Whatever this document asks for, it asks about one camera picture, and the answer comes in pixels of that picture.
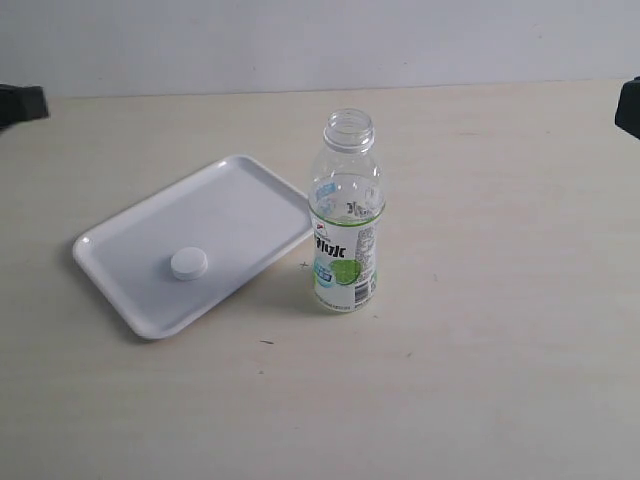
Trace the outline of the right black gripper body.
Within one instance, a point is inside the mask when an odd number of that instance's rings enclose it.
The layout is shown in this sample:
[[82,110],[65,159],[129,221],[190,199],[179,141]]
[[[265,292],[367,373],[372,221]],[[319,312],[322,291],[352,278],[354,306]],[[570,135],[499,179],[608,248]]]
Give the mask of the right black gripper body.
[[636,139],[640,139],[640,77],[627,81],[621,88],[614,124]]

